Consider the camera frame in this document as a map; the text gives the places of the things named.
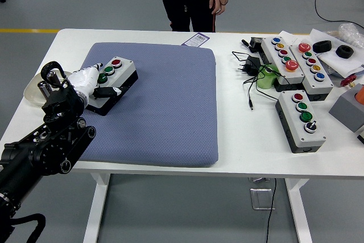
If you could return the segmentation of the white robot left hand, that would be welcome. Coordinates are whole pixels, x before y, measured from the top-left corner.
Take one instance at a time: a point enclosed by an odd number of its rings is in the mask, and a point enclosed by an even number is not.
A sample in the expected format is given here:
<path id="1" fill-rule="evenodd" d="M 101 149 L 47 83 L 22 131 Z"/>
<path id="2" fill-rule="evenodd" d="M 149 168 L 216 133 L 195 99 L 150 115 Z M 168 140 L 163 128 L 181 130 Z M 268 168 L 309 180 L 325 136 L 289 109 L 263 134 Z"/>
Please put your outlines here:
<path id="1" fill-rule="evenodd" d="M 98 87 L 99 69 L 102 63 L 73 72 L 68 80 L 77 95 L 82 99 L 84 107 L 88 106 L 90 96 L 95 98 L 109 98 L 121 95 L 123 89 L 117 87 Z"/>

